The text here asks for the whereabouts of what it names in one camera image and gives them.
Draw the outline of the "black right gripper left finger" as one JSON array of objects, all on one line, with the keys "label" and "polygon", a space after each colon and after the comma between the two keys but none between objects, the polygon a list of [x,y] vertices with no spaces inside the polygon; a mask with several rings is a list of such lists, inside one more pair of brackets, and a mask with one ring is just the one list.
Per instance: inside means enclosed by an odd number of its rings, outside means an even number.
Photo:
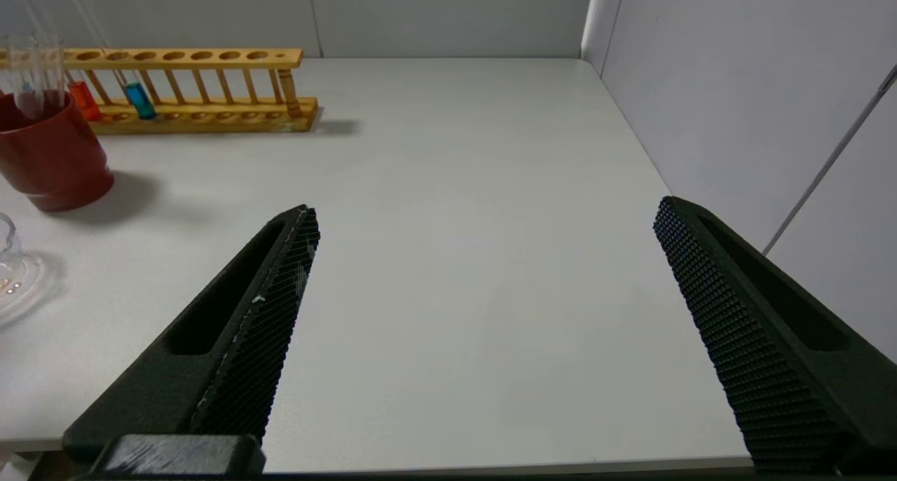
[{"label": "black right gripper left finger", "polygon": [[314,208],[266,222],[64,432],[76,462],[125,434],[222,434],[263,442],[320,243]]}]

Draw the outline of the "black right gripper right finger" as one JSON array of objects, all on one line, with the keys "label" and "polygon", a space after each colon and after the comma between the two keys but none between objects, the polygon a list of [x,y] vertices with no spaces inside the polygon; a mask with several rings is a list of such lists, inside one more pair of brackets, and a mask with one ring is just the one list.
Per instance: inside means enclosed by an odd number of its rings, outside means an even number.
[{"label": "black right gripper right finger", "polygon": [[704,207],[653,231],[756,471],[895,471],[894,362]]}]

